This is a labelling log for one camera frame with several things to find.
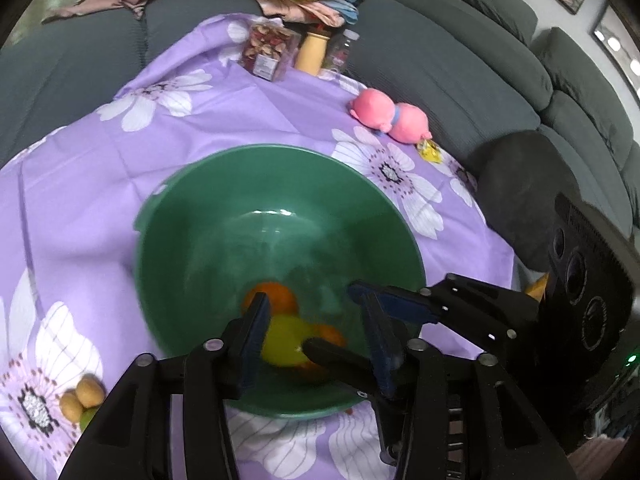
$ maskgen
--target bottle cap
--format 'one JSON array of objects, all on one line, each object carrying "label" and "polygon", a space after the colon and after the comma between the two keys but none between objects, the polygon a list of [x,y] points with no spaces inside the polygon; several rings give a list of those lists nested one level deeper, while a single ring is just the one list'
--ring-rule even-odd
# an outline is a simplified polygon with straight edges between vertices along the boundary
[{"label": "bottle cap", "polygon": [[349,38],[350,40],[356,41],[360,35],[357,32],[353,32],[348,28],[343,32],[345,38]]}]

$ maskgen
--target pink plush toy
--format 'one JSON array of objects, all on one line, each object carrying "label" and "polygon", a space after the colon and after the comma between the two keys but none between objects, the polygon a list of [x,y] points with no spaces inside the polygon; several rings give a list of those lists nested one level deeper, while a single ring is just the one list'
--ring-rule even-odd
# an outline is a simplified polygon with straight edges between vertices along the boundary
[{"label": "pink plush toy", "polygon": [[368,128],[389,134],[404,144],[431,139],[429,120],[420,108],[407,103],[397,105],[380,90],[367,88],[349,104],[349,113]]}]

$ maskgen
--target floral tablecloth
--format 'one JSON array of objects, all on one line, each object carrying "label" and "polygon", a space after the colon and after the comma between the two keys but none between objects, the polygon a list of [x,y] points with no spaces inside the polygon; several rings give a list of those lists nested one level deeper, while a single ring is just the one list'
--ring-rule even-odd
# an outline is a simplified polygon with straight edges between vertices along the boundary
[{"label": "floral tablecloth", "polygon": [[[359,91],[351,80],[289,70],[270,83],[247,73],[235,60],[255,20],[203,22],[111,103],[0,170],[0,425],[38,480],[60,474],[79,438],[60,396],[87,374],[111,388],[136,355],[160,355],[132,280],[133,221],[164,179],[211,153],[266,142],[332,156],[402,212],[428,285],[446,272],[510,285],[513,251],[486,226],[462,168],[446,154],[425,162],[413,146],[361,127],[346,113]],[[478,353],[442,326],[422,336],[452,354]],[[367,403],[305,422],[230,410],[229,427],[245,479],[392,475]]]}]

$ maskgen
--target lime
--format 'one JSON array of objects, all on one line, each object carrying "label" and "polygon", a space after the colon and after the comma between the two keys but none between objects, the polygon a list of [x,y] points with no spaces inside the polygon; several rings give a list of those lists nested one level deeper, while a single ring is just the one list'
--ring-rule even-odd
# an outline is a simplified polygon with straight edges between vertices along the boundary
[{"label": "lime", "polygon": [[262,345],[262,358],[280,367],[302,364],[308,361],[302,343],[314,335],[311,325],[298,316],[273,316]]},{"label": "lime", "polygon": [[86,427],[89,425],[89,422],[94,418],[95,412],[98,411],[98,406],[95,408],[89,408],[80,416],[80,431],[84,433]]}]

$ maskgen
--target white wall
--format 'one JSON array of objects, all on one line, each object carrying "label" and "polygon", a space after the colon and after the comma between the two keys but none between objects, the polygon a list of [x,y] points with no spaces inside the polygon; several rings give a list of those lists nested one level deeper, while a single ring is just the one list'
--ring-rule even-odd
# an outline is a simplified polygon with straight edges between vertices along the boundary
[{"label": "white wall", "polygon": [[571,14],[557,0],[524,0],[538,16],[539,34],[551,27],[560,27],[593,59],[617,92],[640,142],[640,105],[626,80],[620,75],[592,32],[604,12],[605,0],[585,0],[577,14]]}]

